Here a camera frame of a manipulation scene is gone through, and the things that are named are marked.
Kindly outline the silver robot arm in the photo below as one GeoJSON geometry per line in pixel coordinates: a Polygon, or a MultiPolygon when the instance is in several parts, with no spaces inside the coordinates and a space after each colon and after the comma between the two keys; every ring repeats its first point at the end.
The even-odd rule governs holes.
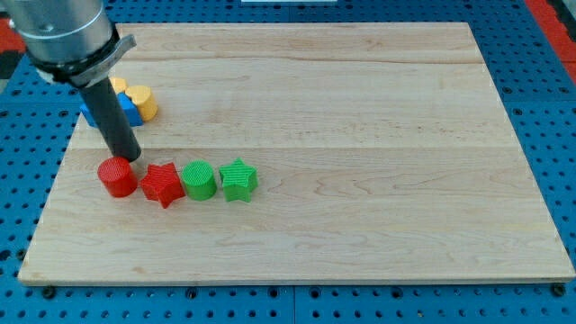
{"type": "Polygon", "coordinates": [[[136,46],[120,37],[102,0],[3,0],[32,64],[50,83],[93,86],[136,46]]]}

